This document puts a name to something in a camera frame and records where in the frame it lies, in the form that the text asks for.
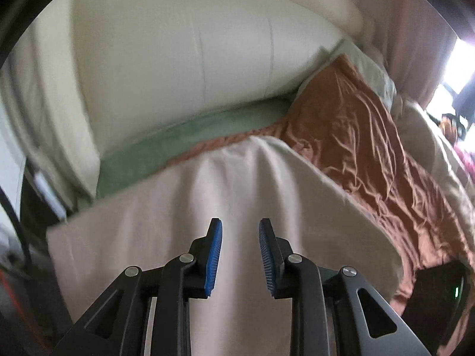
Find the beige jacket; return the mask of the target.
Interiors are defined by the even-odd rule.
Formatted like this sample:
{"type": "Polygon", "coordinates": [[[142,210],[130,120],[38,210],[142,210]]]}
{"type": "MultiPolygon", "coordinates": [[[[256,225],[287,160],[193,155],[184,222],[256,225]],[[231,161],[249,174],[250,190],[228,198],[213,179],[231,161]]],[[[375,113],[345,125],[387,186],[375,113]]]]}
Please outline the beige jacket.
{"type": "Polygon", "coordinates": [[[320,267],[358,270],[386,299],[402,279],[388,235],[343,189],[273,137],[203,153],[96,202],[47,232],[64,302],[78,319],[128,266],[163,266],[223,224],[216,286],[191,303],[195,355],[287,355],[291,307],[267,290],[259,223],[320,267]]]}

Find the pink cloth on sill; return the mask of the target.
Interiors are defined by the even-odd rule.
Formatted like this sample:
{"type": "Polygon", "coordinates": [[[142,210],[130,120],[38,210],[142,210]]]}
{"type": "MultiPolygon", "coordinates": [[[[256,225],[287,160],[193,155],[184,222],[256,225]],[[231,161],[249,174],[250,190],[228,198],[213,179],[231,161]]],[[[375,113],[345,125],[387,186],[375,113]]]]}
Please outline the pink cloth on sill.
{"type": "Polygon", "coordinates": [[[465,150],[458,149],[457,154],[462,161],[465,170],[471,175],[474,176],[475,173],[475,165],[474,165],[474,160],[472,159],[472,156],[470,153],[468,153],[465,150]]]}

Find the beige duvet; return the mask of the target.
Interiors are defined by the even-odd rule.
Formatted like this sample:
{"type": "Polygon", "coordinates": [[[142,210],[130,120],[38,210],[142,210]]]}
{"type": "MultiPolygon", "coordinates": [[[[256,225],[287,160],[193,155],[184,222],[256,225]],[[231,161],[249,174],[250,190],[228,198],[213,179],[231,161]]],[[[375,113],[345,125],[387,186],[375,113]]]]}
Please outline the beige duvet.
{"type": "Polygon", "coordinates": [[[418,103],[401,95],[390,110],[407,153],[426,170],[466,233],[474,232],[474,184],[455,149],[418,103]]]}

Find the stuffed toy on sill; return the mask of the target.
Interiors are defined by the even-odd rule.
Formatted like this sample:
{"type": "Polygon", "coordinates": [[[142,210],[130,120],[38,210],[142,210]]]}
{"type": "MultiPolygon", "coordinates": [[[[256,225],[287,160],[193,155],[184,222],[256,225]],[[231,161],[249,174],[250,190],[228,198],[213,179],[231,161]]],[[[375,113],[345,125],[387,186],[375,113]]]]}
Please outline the stuffed toy on sill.
{"type": "Polygon", "coordinates": [[[472,122],[457,114],[445,113],[440,120],[440,130],[451,145],[464,141],[472,122]]]}

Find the green mattress sheet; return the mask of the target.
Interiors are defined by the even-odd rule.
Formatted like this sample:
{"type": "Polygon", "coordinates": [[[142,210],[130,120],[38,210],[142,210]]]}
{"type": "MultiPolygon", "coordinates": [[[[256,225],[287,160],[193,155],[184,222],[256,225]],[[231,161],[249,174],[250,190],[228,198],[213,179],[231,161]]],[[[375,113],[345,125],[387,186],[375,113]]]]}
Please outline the green mattress sheet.
{"type": "Polygon", "coordinates": [[[283,117],[294,96],[276,96],[157,129],[107,153],[101,161],[96,198],[108,197],[162,169],[193,146],[272,125],[283,117]]]}

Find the brown bed sheet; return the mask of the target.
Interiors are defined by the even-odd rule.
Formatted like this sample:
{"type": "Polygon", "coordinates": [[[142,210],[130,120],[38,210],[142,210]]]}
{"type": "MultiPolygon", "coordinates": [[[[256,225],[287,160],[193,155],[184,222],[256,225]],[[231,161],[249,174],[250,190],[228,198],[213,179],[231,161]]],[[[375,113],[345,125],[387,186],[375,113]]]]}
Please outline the brown bed sheet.
{"type": "Polygon", "coordinates": [[[345,55],[275,123],[202,142],[169,170],[172,227],[196,232],[221,218],[226,268],[263,217],[315,263],[360,269],[398,313],[419,271],[474,265],[447,196],[406,154],[390,113],[345,55]]]}

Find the left pink curtain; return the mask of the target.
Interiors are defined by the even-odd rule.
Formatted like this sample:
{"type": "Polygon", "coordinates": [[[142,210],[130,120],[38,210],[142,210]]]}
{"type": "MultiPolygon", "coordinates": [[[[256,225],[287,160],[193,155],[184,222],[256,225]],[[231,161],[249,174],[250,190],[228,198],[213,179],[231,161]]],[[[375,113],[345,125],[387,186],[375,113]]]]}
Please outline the left pink curtain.
{"type": "Polygon", "coordinates": [[[400,93],[426,108],[457,35],[427,0],[359,0],[376,24],[373,43],[400,93]]]}

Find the light green pillow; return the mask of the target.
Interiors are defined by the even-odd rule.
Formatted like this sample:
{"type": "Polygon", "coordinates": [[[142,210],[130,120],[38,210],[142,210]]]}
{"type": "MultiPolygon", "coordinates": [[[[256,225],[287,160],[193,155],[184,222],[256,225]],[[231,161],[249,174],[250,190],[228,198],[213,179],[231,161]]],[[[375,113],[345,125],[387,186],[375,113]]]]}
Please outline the light green pillow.
{"type": "Polygon", "coordinates": [[[363,76],[367,85],[380,97],[385,108],[390,111],[393,99],[396,96],[396,87],[387,73],[380,68],[367,54],[348,39],[341,41],[333,51],[330,52],[326,60],[309,76],[298,88],[299,96],[310,83],[310,81],[324,68],[328,67],[338,56],[346,55],[351,64],[363,76]]]}

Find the cream padded headboard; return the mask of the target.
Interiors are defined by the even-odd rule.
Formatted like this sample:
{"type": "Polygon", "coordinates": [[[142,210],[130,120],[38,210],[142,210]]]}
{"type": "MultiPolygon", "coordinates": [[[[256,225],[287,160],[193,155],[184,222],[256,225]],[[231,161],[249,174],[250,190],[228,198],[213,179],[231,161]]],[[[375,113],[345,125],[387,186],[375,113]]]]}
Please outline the cream padded headboard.
{"type": "Polygon", "coordinates": [[[295,89],[341,39],[373,39],[354,0],[15,0],[1,98],[67,204],[144,134],[295,89]]]}

